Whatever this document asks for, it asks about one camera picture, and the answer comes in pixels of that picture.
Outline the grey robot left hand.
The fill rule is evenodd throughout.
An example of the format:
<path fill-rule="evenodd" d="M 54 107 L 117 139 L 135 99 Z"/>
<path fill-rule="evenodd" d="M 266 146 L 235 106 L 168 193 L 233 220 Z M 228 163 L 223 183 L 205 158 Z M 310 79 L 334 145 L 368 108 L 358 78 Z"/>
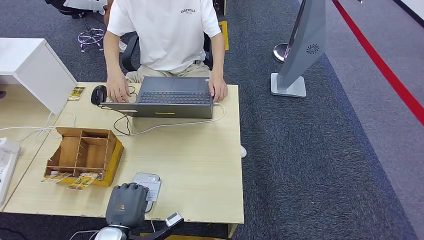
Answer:
<path fill-rule="evenodd" d="M 113 187 L 105 219 L 108 225 L 135 229 L 145 219 L 149 189 L 135 182 Z"/>

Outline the person's left hand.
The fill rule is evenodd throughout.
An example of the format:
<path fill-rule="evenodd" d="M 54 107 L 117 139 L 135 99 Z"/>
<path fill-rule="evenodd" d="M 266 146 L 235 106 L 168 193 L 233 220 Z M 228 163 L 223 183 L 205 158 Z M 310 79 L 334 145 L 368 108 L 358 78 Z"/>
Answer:
<path fill-rule="evenodd" d="M 209 92 L 214 103 L 221 102 L 228 95 L 228 86 L 223 76 L 212 74 L 208 82 Z"/>

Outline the person's right hand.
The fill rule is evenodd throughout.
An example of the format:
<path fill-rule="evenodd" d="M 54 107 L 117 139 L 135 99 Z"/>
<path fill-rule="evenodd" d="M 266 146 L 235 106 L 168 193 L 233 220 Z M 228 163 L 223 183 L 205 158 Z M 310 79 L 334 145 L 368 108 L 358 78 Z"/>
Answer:
<path fill-rule="evenodd" d="M 127 103 L 130 92 L 127 80 L 122 72 L 107 76 L 107 95 L 115 103 Z"/>

